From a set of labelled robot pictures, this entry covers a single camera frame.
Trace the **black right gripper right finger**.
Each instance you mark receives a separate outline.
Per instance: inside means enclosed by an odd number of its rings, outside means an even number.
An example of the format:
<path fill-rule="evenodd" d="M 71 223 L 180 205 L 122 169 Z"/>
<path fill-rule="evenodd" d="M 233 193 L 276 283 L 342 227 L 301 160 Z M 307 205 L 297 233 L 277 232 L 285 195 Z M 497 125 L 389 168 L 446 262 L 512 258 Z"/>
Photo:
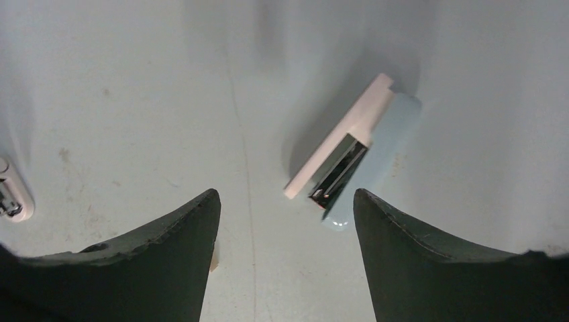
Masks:
<path fill-rule="evenodd" d="M 568 255 L 482 246 L 366 189 L 354 223 L 377 321 L 567 321 Z"/>

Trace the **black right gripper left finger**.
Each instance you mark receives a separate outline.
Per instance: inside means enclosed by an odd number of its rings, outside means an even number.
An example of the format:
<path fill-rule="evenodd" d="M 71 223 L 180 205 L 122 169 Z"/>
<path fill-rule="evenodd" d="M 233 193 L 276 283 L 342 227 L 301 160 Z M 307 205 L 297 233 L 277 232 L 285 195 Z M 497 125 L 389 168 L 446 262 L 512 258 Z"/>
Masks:
<path fill-rule="evenodd" d="M 1 249 L 2 321 L 198 321 L 221 214 L 215 189 L 80 252 Z"/>

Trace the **white staple box sleeve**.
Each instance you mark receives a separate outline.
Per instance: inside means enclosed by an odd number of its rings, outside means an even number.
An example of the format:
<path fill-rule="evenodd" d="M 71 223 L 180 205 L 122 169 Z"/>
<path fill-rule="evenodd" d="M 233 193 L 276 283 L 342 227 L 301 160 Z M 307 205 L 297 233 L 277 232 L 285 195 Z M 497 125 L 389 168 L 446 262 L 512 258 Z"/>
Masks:
<path fill-rule="evenodd" d="M 213 246 L 211 262 L 209 265 L 209 272 L 213 272 L 219 266 L 219 246 L 216 241 Z"/>

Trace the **white staple remover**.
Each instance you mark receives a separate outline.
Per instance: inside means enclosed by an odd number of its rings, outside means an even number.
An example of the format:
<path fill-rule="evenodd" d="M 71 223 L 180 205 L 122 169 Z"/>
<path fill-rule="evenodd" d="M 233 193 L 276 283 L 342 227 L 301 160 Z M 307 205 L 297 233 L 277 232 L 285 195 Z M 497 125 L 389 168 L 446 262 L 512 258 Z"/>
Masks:
<path fill-rule="evenodd" d="M 13 162 L 1 156 L 1 216 L 14 223 L 34 214 L 32 195 Z"/>

